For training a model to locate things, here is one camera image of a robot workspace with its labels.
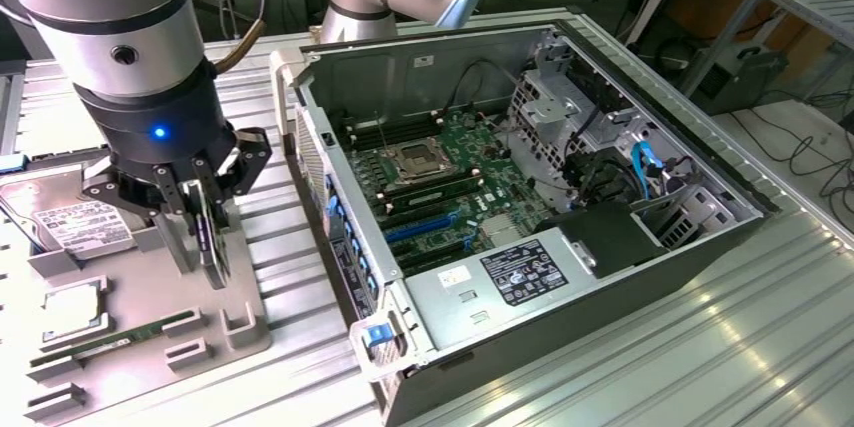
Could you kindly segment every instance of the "motherboard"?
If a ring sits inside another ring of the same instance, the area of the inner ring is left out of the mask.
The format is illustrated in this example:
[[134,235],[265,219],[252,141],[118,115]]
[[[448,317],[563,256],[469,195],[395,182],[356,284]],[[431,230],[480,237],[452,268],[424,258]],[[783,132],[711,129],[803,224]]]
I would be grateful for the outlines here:
[[511,159],[509,132],[476,112],[440,125],[429,137],[348,157],[407,275],[525,237],[553,214]]

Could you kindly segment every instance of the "blue pcie slot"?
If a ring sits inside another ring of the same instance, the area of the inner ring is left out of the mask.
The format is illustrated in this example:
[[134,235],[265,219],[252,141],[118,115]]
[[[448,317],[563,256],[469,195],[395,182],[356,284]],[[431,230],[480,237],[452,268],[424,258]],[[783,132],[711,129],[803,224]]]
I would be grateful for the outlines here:
[[405,227],[404,229],[396,230],[395,232],[385,234],[385,242],[399,242],[415,237],[416,235],[425,234],[427,232],[447,229],[451,225],[453,225],[453,222],[456,222],[457,218],[459,211],[455,211],[447,214],[444,217],[427,220],[419,224]]

